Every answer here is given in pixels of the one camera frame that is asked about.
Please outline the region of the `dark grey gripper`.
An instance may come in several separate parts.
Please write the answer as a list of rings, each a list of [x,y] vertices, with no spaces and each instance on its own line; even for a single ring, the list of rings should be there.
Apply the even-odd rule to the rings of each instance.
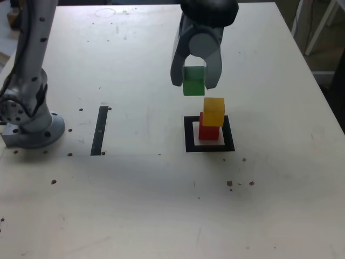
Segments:
[[[180,27],[174,41],[170,67],[171,82],[182,86],[184,64],[191,54],[205,62],[204,85],[210,90],[216,88],[222,74],[220,43],[224,28],[212,28],[181,15]]]

